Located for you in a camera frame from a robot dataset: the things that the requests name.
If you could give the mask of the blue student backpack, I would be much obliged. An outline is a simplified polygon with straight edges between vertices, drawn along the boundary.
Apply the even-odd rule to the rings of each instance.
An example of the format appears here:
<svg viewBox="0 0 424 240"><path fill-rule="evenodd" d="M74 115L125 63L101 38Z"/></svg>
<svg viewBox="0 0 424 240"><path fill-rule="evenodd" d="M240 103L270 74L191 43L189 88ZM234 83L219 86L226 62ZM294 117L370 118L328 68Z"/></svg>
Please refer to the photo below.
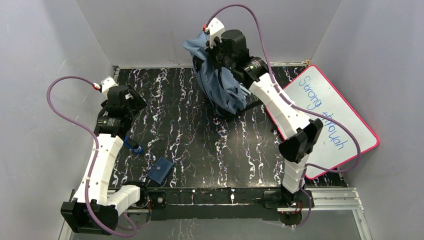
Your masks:
<svg viewBox="0 0 424 240"><path fill-rule="evenodd" d="M246 111L262 105L256 100L247 104L247 99L240 83L230 70L220 67L215 69L206 52L209 37L201 32L196 38L187 39L184 49L189 51L194 73L200 89L212 103L216 112L225 117L240 116Z"/></svg>

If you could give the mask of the navy snap wallet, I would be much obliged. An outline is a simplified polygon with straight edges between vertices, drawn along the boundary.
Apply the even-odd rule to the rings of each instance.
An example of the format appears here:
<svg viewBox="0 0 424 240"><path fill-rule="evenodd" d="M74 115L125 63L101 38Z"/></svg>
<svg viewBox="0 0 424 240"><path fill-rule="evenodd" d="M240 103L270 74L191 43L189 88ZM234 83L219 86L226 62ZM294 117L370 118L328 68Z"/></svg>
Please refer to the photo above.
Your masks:
<svg viewBox="0 0 424 240"><path fill-rule="evenodd" d="M147 177L154 181L155 183L163 186L167 177L174 168L174 163L167 160L164 157L161 157L155 162L150 171L147 174Z"/></svg>

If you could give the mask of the teal eraser case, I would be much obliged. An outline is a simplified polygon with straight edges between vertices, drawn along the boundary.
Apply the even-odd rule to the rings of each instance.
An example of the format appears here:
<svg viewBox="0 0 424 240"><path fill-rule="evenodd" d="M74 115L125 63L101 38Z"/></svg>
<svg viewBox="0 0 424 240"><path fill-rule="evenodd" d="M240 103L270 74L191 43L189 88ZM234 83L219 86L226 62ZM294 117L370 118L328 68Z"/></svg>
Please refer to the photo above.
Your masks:
<svg viewBox="0 0 424 240"><path fill-rule="evenodd" d="M242 84L240 85L240 88L243 91L243 94L245 96L250 96L251 95L251 92L247 88L245 88Z"/></svg>

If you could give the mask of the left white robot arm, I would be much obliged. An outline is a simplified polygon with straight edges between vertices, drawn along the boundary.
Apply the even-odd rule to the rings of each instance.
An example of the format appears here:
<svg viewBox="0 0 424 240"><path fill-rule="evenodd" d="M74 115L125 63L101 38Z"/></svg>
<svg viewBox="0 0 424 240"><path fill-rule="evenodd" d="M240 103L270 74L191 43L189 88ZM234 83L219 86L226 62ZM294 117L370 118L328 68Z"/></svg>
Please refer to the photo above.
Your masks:
<svg viewBox="0 0 424 240"><path fill-rule="evenodd" d="M109 235L104 228L116 230L119 216L131 205L144 208L149 194L140 183L126 183L108 196L112 170L133 119L146 102L130 85L102 86L106 100L101 104L94 128L91 159L84 178L70 201L62 203L60 212L75 233Z"/></svg>

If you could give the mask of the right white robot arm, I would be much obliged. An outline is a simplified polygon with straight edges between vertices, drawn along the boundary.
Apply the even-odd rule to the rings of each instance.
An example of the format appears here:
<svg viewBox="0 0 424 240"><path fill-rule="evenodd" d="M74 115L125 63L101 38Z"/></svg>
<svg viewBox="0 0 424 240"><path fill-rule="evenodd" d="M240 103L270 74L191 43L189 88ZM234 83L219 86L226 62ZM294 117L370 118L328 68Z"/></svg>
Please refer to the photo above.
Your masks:
<svg viewBox="0 0 424 240"><path fill-rule="evenodd" d="M260 57L251 56L246 37L240 30L205 29L209 39L206 52L216 67L224 67L267 108L286 139L278 146L284 159L284 176L281 182L281 200L295 207L302 199L306 164L322 131L323 123L296 110L288 100L273 73Z"/></svg>

